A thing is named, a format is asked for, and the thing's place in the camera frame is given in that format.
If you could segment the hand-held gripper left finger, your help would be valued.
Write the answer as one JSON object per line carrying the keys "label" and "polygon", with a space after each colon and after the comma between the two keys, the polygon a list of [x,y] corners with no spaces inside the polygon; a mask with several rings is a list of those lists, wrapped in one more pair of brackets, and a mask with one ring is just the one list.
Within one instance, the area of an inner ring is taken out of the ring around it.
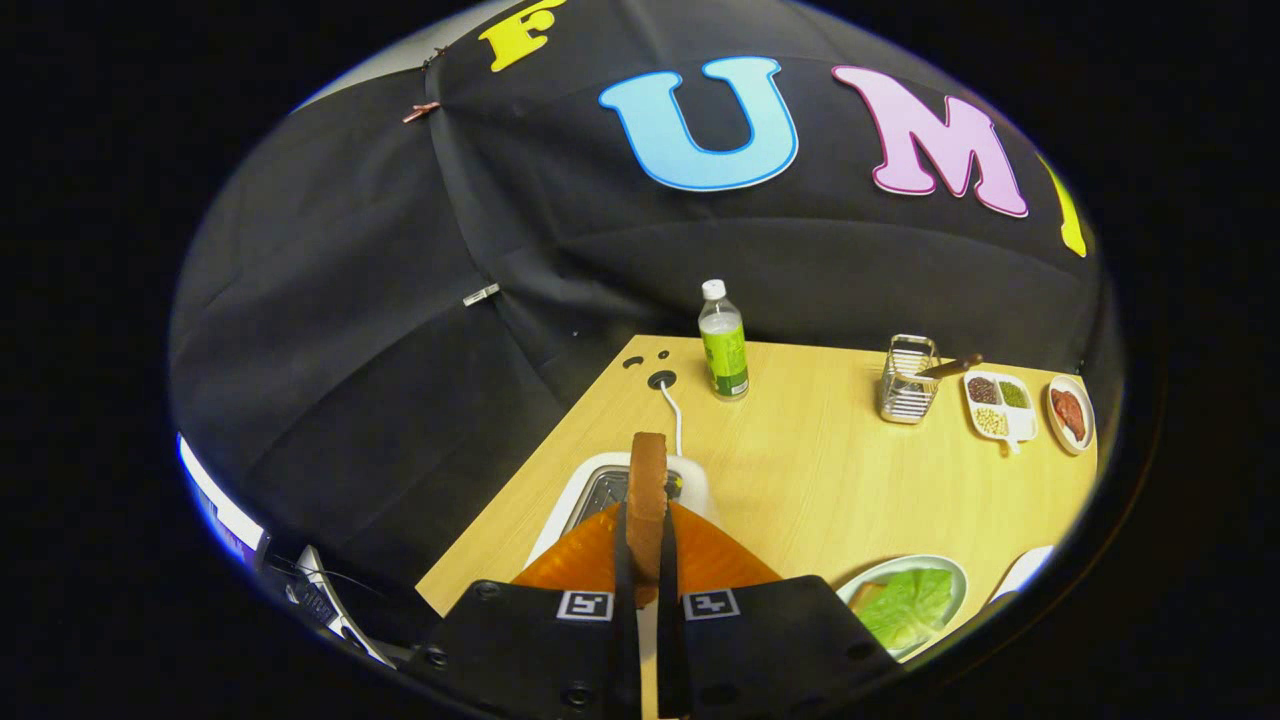
{"label": "hand-held gripper left finger", "polygon": [[604,532],[608,591],[474,582],[420,648],[420,680],[468,719],[639,719],[639,632],[626,503]]}

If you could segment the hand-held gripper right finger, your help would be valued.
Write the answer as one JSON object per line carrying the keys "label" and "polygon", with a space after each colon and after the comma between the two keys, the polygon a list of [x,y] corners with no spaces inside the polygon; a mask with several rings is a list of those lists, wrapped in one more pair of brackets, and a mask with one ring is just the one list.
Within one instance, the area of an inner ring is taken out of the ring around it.
{"label": "hand-held gripper right finger", "polygon": [[901,665],[818,575],[680,587],[695,550],[669,503],[657,598],[658,714],[678,719],[841,719]]}

